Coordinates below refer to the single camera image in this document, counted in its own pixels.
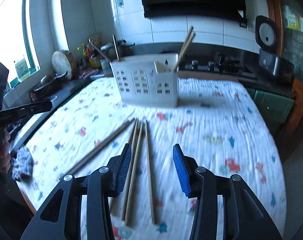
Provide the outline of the person's left hand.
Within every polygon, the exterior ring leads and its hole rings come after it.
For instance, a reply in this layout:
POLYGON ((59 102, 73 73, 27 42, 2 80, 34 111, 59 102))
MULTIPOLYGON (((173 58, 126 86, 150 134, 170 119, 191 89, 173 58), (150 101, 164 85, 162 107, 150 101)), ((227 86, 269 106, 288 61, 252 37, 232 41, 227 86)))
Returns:
POLYGON ((10 134, 5 130, 3 134, 3 146, 0 149, 0 172, 7 173, 11 167, 10 134))

